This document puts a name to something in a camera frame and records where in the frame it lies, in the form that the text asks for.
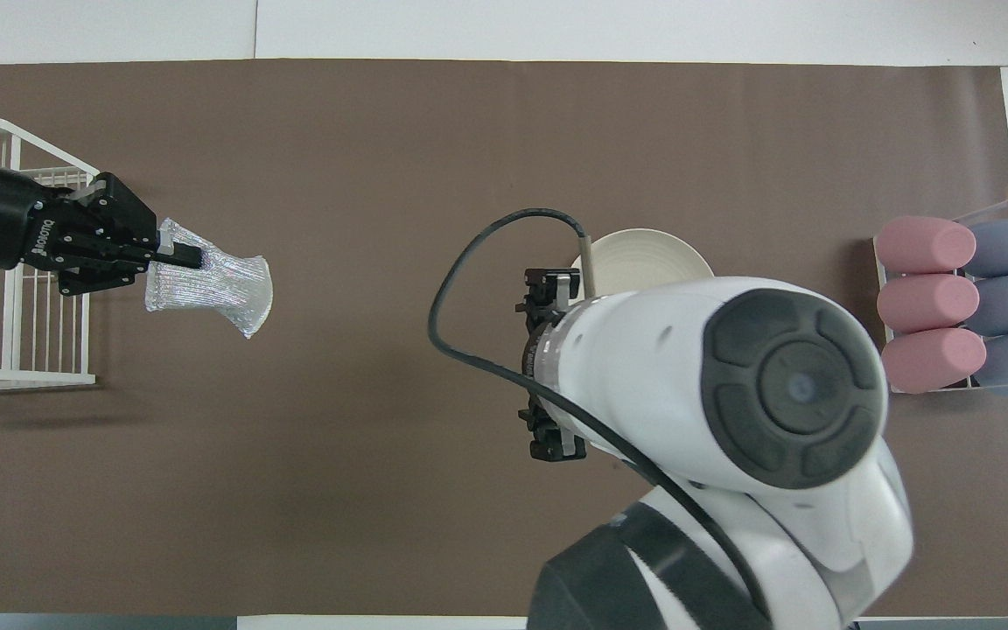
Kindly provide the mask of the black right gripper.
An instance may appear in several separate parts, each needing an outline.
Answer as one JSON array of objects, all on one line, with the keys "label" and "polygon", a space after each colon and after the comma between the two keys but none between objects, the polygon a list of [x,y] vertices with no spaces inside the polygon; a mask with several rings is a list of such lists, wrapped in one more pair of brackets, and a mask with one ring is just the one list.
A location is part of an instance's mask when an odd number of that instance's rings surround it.
[{"label": "black right gripper", "polygon": [[[515,311],[525,318],[528,340],[521,355],[521,373],[535,379],[543,370],[545,350],[541,343],[548,340],[560,316],[555,310],[568,310],[583,298],[583,271],[577,268],[528,268],[524,272],[527,294]],[[529,456],[535,461],[559,463],[587,458],[585,442],[571,431],[557,428],[536,392],[528,392],[527,407],[519,416],[532,433]]]}]

